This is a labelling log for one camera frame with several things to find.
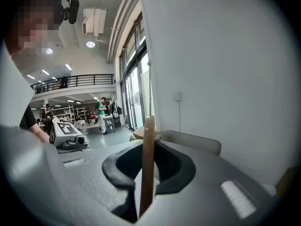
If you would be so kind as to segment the glass sliding door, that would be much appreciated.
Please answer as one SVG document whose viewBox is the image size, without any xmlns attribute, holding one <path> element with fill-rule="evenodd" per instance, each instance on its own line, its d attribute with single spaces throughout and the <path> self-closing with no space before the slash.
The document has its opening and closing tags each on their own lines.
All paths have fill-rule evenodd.
<svg viewBox="0 0 301 226">
<path fill-rule="evenodd" d="M 120 86 L 125 124 L 136 130 L 155 115 L 143 15 L 140 14 L 119 56 Z"/>
</svg>

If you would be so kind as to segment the white shelving rack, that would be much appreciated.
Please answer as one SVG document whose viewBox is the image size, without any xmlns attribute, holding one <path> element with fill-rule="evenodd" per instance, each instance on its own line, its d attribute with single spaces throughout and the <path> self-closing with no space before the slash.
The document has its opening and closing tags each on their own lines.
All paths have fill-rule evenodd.
<svg viewBox="0 0 301 226">
<path fill-rule="evenodd" d="M 50 110 L 52 114 L 59 119 L 60 122 L 67 122 L 75 125 L 84 126 L 86 124 L 86 110 L 84 107 L 75 108 L 73 105 L 55 106 Z"/>
</svg>

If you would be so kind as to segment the hanging bags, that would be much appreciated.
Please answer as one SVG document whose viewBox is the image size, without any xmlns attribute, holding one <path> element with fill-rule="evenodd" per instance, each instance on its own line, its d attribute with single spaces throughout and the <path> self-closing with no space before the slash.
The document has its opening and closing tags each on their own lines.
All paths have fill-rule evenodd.
<svg viewBox="0 0 301 226">
<path fill-rule="evenodd" d="M 112 102 L 112 104 L 110 105 L 110 111 L 113 118 L 118 118 L 122 114 L 122 109 L 119 107 L 117 101 Z"/>
</svg>

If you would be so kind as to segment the person's left forearm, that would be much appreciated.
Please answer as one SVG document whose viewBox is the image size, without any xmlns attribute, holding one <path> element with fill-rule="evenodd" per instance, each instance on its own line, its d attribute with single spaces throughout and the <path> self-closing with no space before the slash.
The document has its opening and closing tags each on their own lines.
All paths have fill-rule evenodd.
<svg viewBox="0 0 301 226">
<path fill-rule="evenodd" d="M 38 124 L 34 124 L 29 128 L 29 131 L 36 135 L 43 143 L 49 143 L 49 135 L 45 133 Z"/>
</svg>

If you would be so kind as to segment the black balcony railing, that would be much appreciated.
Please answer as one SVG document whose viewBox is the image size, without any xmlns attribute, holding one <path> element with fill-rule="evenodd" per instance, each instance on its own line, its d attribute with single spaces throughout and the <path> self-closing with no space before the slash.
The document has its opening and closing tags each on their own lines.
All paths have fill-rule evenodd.
<svg viewBox="0 0 301 226">
<path fill-rule="evenodd" d="M 63 76 L 58 79 L 38 82 L 31 85 L 35 94 L 45 93 L 52 90 L 96 86 L 112 85 L 116 82 L 114 74 L 84 74 L 74 76 Z"/>
</svg>

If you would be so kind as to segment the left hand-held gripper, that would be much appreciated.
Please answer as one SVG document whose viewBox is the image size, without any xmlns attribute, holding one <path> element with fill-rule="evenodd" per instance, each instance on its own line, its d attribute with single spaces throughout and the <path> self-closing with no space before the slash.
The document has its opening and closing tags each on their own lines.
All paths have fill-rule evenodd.
<svg viewBox="0 0 301 226">
<path fill-rule="evenodd" d="M 57 148 L 63 150 L 80 150 L 88 148 L 88 143 L 82 132 L 74 127 L 71 123 L 54 122 L 49 142 Z"/>
</svg>

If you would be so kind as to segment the ceiling strip lights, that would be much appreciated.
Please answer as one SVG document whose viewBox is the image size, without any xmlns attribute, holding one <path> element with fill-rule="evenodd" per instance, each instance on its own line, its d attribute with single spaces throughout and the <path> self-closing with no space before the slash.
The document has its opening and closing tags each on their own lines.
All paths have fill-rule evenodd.
<svg viewBox="0 0 301 226">
<path fill-rule="evenodd" d="M 31 72 L 24 75 L 24 78 L 29 82 L 30 85 L 32 85 L 35 83 L 42 83 L 48 80 L 58 79 L 64 76 L 71 76 L 71 72 L 72 70 L 70 70 L 66 65 L 58 65 Z"/>
</svg>

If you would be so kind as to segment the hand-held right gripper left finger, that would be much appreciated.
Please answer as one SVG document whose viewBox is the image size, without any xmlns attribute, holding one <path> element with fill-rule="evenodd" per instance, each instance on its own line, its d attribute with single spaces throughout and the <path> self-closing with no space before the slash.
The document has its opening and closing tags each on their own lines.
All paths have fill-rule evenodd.
<svg viewBox="0 0 301 226">
<path fill-rule="evenodd" d="M 97 150 L 84 149 L 61 153 L 59 158 L 64 163 L 68 175 L 90 198 L 105 208 L 105 211 L 128 222 L 134 222 L 137 220 L 134 197 L 128 196 L 127 190 L 116 188 L 104 175 L 102 165 L 110 155 L 141 143 L 142 140 L 134 140 Z"/>
</svg>

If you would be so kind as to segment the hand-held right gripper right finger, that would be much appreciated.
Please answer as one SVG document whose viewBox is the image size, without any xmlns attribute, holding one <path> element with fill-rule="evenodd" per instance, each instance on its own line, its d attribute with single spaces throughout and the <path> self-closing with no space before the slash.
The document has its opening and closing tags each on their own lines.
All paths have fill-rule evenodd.
<svg viewBox="0 0 301 226">
<path fill-rule="evenodd" d="M 193 180 L 179 193 L 157 195 L 140 219 L 140 226 L 257 226 L 268 216 L 275 198 L 253 178 L 225 159 L 197 149 L 164 142 L 189 156 L 195 166 Z M 232 181 L 256 210 L 240 219 L 222 189 Z"/>
</svg>

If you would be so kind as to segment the white air conditioning unit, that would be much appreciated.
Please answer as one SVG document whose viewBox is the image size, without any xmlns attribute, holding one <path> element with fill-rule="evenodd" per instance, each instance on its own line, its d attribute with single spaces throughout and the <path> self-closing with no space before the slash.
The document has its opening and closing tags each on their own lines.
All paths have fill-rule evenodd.
<svg viewBox="0 0 301 226">
<path fill-rule="evenodd" d="M 95 37 L 104 33 L 108 9 L 85 8 L 83 9 L 84 20 L 82 22 L 83 34 L 92 33 Z"/>
</svg>

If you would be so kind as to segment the flat cardboard box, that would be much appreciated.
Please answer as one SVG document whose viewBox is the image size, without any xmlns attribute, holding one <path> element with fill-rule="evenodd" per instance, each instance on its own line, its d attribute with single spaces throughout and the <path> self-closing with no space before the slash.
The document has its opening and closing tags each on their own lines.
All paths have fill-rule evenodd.
<svg viewBox="0 0 301 226">
<path fill-rule="evenodd" d="M 133 132 L 133 137 L 135 139 L 143 139 L 144 138 L 144 130 L 145 127 L 139 127 Z"/>
</svg>

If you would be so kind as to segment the wooden clothes hanger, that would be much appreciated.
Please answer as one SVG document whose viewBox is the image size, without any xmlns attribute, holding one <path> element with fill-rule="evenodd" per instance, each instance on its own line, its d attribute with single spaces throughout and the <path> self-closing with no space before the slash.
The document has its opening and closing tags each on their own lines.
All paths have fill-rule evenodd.
<svg viewBox="0 0 301 226">
<path fill-rule="evenodd" d="M 139 217 L 146 212 L 153 201 L 155 135 L 155 117 L 151 115 L 145 119 L 144 126 Z"/>
</svg>

